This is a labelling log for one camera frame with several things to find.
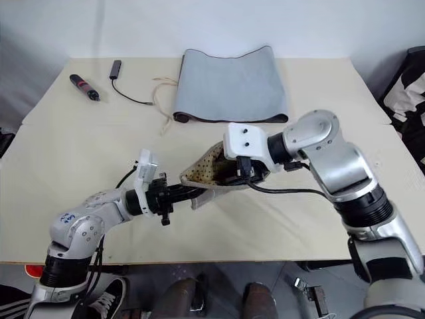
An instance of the person's leg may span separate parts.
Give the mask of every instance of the person's leg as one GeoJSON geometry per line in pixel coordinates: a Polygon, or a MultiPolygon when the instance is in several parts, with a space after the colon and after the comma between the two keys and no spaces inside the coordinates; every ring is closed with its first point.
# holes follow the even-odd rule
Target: person's leg
{"type": "Polygon", "coordinates": [[[188,278],[172,284],[158,300],[149,319],[178,318],[189,315],[196,290],[195,279],[188,278]]]}
{"type": "Polygon", "coordinates": [[[269,288],[257,282],[246,286],[242,319],[278,319],[276,302],[269,288]]]}
{"type": "Polygon", "coordinates": [[[31,295],[14,287],[0,285],[0,318],[24,318],[31,295]]]}

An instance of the drawstring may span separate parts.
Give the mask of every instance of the drawstring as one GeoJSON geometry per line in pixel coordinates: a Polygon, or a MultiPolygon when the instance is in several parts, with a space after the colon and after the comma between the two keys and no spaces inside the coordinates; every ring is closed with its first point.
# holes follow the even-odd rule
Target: drawstring
{"type": "Polygon", "coordinates": [[[160,88],[164,87],[164,86],[177,86],[178,82],[176,80],[173,80],[172,78],[169,78],[167,76],[164,77],[159,77],[159,78],[153,78],[152,80],[154,81],[162,81],[161,83],[159,83],[152,91],[152,101],[153,104],[156,105],[158,107],[159,112],[164,115],[167,118],[166,123],[164,124],[164,126],[161,129],[161,136],[163,136],[167,130],[171,127],[171,124],[173,123],[173,116],[169,113],[167,113],[166,111],[164,111],[164,109],[162,109],[158,98],[157,98],[157,92],[160,88]]]}

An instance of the shoe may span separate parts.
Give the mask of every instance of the shoe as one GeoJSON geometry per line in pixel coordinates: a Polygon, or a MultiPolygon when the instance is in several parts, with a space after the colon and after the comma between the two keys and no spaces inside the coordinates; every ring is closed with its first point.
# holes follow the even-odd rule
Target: shoe
{"type": "Polygon", "coordinates": [[[195,295],[193,297],[191,312],[197,317],[207,316],[207,294],[208,294],[208,277],[201,273],[196,278],[195,295]]]}
{"type": "Polygon", "coordinates": [[[278,319],[276,301],[269,288],[259,282],[245,287],[242,319],[278,319]]]}
{"type": "Polygon", "coordinates": [[[124,301],[127,284],[124,279],[117,278],[112,281],[104,293],[91,305],[90,312],[97,312],[101,319],[112,319],[124,301]]]}

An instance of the floor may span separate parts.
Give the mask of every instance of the floor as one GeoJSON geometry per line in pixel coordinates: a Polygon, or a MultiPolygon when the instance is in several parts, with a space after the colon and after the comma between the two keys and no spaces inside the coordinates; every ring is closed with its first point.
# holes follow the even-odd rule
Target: floor
{"type": "MultiPolygon", "coordinates": [[[[239,318],[242,294],[248,282],[261,282],[272,290],[282,319],[317,318],[314,304],[290,287],[297,276],[311,286],[324,288],[328,309],[336,313],[336,319],[348,319],[359,311],[367,288],[352,265],[311,272],[305,272],[293,262],[140,265],[131,266],[126,274],[129,292],[125,307],[150,309],[172,282],[201,272],[209,278],[209,318],[239,318]]],[[[103,277],[99,291],[109,280],[111,276],[103,277]]],[[[0,284],[30,292],[33,279],[22,266],[0,265],[0,284]]]]}

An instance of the table surface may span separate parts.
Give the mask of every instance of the table surface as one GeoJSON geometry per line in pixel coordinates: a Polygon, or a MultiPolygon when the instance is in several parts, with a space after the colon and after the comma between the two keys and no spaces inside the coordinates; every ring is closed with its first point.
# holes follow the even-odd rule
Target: table surface
{"type": "MultiPolygon", "coordinates": [[[[152,78],[177,78],[176,58],[123,58],[117,87],[149,100],[152,78]]],[[[222,140],[226,124],[173,123],[154,106],[118,96],[108,74],[112,58],[72,59],[23,121],[3,157],[0,176],[0,261],[42,263],[53,217],[91,194],[111,189],[133,165],[141,148],[158,156],[169,184],[222,140]],[[69,82],[79,74],[100,92],[87,100],[69,82]]],[[[316,108],[338,115],[346,140],[366,155],[389,198],[402,211],[418,244],[425,249],[417,210],[425,179],[347,58],[278,59],[288,94],[290,122],[316,108]]],[[[159,93],[172,109],[175,88],[159,93]]],[[[286,124],[260,124],[276,133],[286,124]]],[[[306,170],[271,175],[264,187],[318,188],[306,170]]],[[[106,236],[105,263],[194,261],[270,261],[346,259],[347,235],[331,204],[314,194],[268,195],[234,191],[192,211],[175,204],[171,225],[158,217],[136,217],[106,236]]]]}

